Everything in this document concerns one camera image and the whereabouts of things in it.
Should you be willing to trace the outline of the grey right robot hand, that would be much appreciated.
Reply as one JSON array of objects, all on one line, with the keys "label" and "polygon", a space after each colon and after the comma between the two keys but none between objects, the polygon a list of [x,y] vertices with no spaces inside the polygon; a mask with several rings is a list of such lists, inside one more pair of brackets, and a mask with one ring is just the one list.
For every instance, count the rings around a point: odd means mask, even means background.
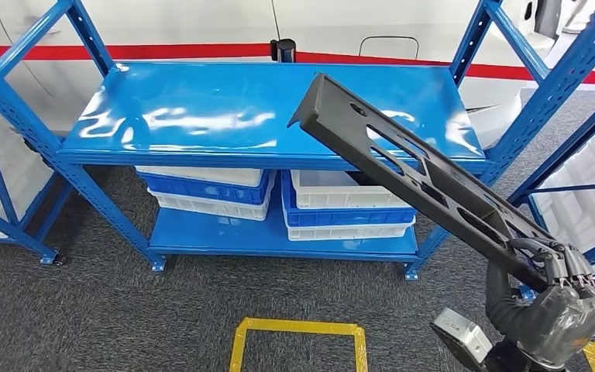
[{"label": "grey right robot hand", "polygon": [[490,323],[518,353],[543,369],[559,370],[595,336],[595,271],[570,244],[540,237],[511,239],[544,267],[545,288],[520,304],[507,271],[487,265],[485,311]]}]

